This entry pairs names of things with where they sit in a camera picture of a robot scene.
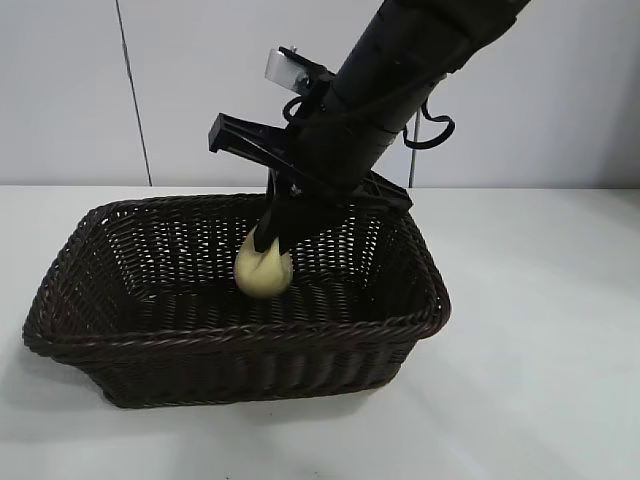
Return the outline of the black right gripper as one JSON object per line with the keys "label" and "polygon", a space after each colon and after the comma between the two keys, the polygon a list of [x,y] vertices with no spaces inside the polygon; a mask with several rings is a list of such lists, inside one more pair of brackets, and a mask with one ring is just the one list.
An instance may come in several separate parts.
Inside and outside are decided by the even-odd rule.
{"label": "black right gripper", "polygon": [[254,230],[254,249],[279,253],[339,226],[349,204],[407,211],[407,191],[371,170],[371,148],[357,153],[347,143],[318,145],[295,127],[281,128],[219,114],[208,133],[209,151],[232,153],[269,169],[266,211]]}

